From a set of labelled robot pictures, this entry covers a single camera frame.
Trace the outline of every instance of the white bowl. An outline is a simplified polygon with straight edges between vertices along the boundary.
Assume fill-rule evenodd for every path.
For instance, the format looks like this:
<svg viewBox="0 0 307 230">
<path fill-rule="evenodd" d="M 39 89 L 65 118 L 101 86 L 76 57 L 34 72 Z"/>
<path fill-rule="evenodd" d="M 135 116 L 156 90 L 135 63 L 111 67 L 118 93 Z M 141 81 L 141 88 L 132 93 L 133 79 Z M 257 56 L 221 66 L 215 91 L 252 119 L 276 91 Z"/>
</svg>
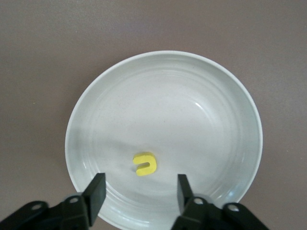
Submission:
<svg viewBox="0 0 307 230">
<path fill-rule="evenodd" d="M 132 159 L 147 151 L 157 170 L 139 177 Z M 102 73 L 78 100 L 65 142 L 76 190 L 106 173 L 99 216 L 123 230 L 171 228 L 178 173 L 218 207 L 238 202 L 261 152 L 260 117 L 242 83 L 219 64 L 180 51 L 137 55 Z"/>
</svg>

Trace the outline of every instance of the yellow c-shaped piece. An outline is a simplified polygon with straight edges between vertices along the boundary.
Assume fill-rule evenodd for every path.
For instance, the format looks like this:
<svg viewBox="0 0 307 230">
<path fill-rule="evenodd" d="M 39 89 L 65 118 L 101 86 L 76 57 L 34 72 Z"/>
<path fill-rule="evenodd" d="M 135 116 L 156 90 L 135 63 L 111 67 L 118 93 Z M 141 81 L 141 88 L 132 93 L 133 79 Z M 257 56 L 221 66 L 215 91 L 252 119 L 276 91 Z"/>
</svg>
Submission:
<svg viewBox="0 0 307 230">
<path fill-rule="evenodd" d="M 152 174 L 157 169 L 157 162 L 151 152 L 142 152 L 135 154 L 133 157 L 134 164 L 140 164 L 136 169 L 138 176 L 146 176 Z"/>
</svg>

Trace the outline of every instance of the yellow object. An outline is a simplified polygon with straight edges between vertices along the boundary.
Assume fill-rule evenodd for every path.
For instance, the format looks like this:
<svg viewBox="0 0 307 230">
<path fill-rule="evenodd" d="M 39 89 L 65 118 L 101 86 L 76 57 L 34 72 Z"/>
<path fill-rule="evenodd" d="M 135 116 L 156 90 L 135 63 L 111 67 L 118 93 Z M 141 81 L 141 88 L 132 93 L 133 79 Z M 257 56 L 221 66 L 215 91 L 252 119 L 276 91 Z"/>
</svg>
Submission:
<svg viewBox="0 0 307 230">
<path fill-rule="evenodd" d="M 157 169 L 157 162 L 151 152 L 142 152 L 135 154 L 133 157 L 134 164 L 140 164 L 136 169 L 138 176 L 146 176 L 152 174 Z"/>
</svg>

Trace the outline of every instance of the brown tabletop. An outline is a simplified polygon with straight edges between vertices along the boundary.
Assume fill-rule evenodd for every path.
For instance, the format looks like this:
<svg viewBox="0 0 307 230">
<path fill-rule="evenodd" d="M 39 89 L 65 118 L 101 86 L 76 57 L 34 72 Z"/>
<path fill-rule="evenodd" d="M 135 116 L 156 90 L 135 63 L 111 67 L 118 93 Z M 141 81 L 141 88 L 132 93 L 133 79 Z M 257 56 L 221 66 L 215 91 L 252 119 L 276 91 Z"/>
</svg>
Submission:
<svg viewBox="0 0 307 230">
<path fill-rule="evenodd" d="M 241 203 L 271 230 L 306 229 L 305 0 L 1 1 L 0 219 L 75 192 L 64 155 L 75 103 L 113 64 L 155 50 L 202 55 L 242 81 L 264 146 Z"/>
</svg>

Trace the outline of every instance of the screw hole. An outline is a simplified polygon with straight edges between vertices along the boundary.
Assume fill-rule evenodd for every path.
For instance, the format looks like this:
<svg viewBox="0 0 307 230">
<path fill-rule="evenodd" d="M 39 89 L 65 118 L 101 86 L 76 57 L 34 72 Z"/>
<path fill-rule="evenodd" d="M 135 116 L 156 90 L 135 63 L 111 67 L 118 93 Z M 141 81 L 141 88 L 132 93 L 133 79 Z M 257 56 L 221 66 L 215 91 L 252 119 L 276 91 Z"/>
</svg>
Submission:
<svg viewBox="0 0 307 230">
<path fill-rule="evenodd" d="M 233 212 L 238 212 L 239 208 L 235 205 L 228 205 L 228 208 Z"/>
<path fill-rule="evenodd" d="M 79 199 L 78 199 L 77 197 L 74 197 L 74 198 L 72 198 L 72 199 L 69 200 L 69 203 L 73 204 L 73 203 L 78 202 L 78 200 L 79 200 Z"/>
<path fill-rule="evenodd" d="M 194 199 L 194 203 L 197 204 L 197 205 L 203 205 L 202 199 L 200 199 L 198 197 Z"/>
<path fill-rule="evenodd" d="M 34 211 L 34 210 L 38 210 L 42 207 L 42 204 L 37 204 L 37 205 L 34 205 L 31 207 L 31 209 Z"/>
</svg>

